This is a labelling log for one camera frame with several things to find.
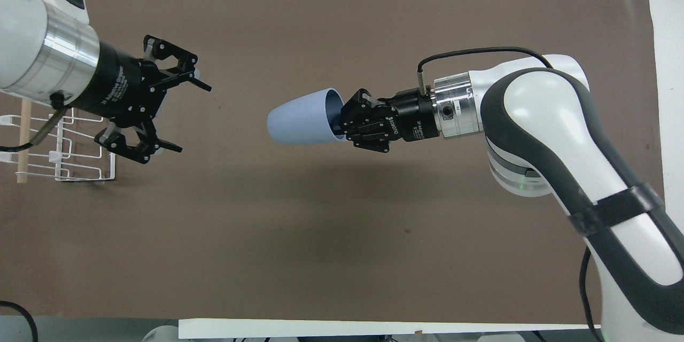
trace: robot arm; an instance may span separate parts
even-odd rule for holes
[[[484,133],[499,184],[554,193],[596,256],[607,340],[684,340],[684,236],[606,138],[579,64],[545,57],[554,69],[528,58],[393,98],[360,89],[330,128],[379,152],[400,138]]]
[[[95,142],[122,157],[146,164],[159,148],[181,151],[157,137],[152,120],[168,89],[186,81],[212,89],[197,79],[196,55],[147,35],[145,57],[135,59],[97,37],[84,0],[0,0],[0,10],[0,91],[57,110],[31,142],[0,151],[38,144],[71,107],[108,118]],[[157,67],[171,56],[175,67]],[[135,130],[137,145],[123,128]]]

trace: black cylinder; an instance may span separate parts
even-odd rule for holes
[[[406,142],[439,136],[430,96],[422,96],[417,88],[406,89],[393,98],[380,100],[397,109],[399,131]]]
[[[69,106],[114,118],[134,106],[141,87],[139,60],[100,40],[100,57],[90,83]]]

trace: black cable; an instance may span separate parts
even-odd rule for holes
[[[45,124],[37,131],[36,135],[29,140],[28,143],[22,145],[16,145],[13,147],[2,147],[0,145],[0,152],[20,152],[28,150],[34,145],[39,145],[43,139],[50,133],[50,131],[57,125],[59,120],[64,117],[68,108],[61,108],[55,111],[55,113],[50,117]]]
[[[20,152],[24,150],[28,150],[29,148],[33,147],[34,145],[31,143],[24,143],[22,145],[17,145],[15,147],[2,147],[0,145],[0,152]]]
[[[426,57],[425,59],[421,60],[420,63],[418,63],[418,73],[421,73],[423,71],[423,65],[437,59],[444,59],[445,57],[454,57],[454,56],[461,56],[461,55],[471,55],[471,54],[476,54],[476,53],[487,53],[487,52],[520,52],[524,53],[527,55],[530,55],[532,57],[536,57],[537,59],[544,64],[546,68],[553,68],[549,61],[545,59],[542,55],[538,54],[537,52],[534,52],[533,50],[528,50],[527,48],[522,48],[522,47],[485,47],[485,48],[471,48],[468,50],[458,50],[458,51],[452,51],[452,52],[444,52],[440,53],[437,55],[432,55],[430,57]]]
[[[579,295],[582,296],[582,305],[584,306],[584,315],[587,318],[587,325],[589,326],[589,331],[598,342],[603,342],[603,339],[599,337],[599,332],[596,331],[594,327],[594,318],[592,317],[592,310],[589,307],[589,297],[587,296],[587,267],[589,267],[589,258],[591,258],[592,252],[589,251],[589,247],[584,249],[584,257],[582,257],[582,265],[579,267]]]
[[[34,318],[28,311],[26,311],[25,308],[11,301],[0,301],[0,306],[12,308],[26,318],[26,322],[29,323],[29,328],[31,328],[31,340],[32,342],[38,342],[38,329],[36,327],[36,321],[34,321]]]
[[[537,338],[538,338],[541,342],[548,342],[547,340],[545,340],[544,337],[542,337],[542,333],[540,333],[540,332],[538,332],[538,331],[535,330],[535,331],[532,332],[532,334],[537,335]]]

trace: silver metal ring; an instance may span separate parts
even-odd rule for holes
[[[100,56],[100,41],[89,25],[45,4],[47,30],[41,50],[28,71],[5,91],[50,104],[56,92],[68,104],[90,83]]]
[[[435,80],[430,98],[435,123],[445,138],[482,131],[468,72]]]

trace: blue cup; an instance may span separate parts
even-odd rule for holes
[[[268,133],[283,144],[342,142],[330,124],[340,116],[342,98],[334,88],[323,89],[285,103],[268,114]]]

